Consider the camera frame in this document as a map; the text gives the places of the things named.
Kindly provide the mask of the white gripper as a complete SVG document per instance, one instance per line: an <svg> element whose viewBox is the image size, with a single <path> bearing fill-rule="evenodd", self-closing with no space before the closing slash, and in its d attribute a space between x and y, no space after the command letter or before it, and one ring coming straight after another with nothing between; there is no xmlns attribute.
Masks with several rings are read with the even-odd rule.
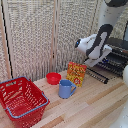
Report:
<svg viewBox="0 0 128 128"><path fill-rule="evenodd" d="M95 66L98 62L102 61L103 58L105 58L110 52L112 51L112 48L105 48L103 50L103 54L98 58L98 59L88 59L87 61L85 61L85 64L93 67Z"/></svg>

